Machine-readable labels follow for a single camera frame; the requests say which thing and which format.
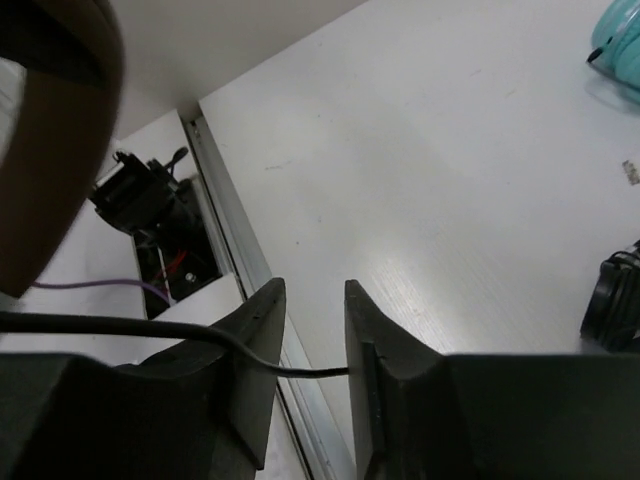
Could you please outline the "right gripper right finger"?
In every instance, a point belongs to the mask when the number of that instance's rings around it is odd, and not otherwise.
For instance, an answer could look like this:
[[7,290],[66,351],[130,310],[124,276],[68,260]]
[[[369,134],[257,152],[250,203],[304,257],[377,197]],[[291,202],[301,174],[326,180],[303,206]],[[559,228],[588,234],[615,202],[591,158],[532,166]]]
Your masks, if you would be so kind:
[[635,479],[635,355],[443,355],[345,285],[361,479]]

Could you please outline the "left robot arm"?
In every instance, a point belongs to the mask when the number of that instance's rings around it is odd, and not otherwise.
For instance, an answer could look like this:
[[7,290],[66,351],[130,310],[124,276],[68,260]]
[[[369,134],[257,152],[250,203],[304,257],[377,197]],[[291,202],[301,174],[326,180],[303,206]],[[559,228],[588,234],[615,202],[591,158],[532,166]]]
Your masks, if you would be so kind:
[[117,169],[107,180],[93,186],[89,200],[96,213],[115,229],[132,237],[169,246],[187,242],[198,228],[198,217],[182,197],[186,180],[174,177],[174,167],[189,153],[177,149],[171,160],[141,161],[135,154],[118,150]]

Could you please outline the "brown silver headphones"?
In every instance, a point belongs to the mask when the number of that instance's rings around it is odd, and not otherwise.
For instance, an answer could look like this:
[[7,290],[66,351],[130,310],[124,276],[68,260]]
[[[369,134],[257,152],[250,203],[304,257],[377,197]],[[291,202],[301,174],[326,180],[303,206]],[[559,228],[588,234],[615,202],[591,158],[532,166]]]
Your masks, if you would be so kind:
[[1,160],[1,298],[14,302],[56,253],[106,157],[124,45],[107,1],[4,1],[1,56],[25,69]]

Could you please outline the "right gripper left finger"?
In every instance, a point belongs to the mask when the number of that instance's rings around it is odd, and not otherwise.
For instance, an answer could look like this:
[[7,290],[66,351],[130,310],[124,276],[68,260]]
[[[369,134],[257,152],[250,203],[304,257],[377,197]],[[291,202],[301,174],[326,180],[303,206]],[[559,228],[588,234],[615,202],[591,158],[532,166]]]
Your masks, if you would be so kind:
[[138,365],[69,353],[1,357],[5,479],[251,479],[264,467],[276,378],[169,332]]

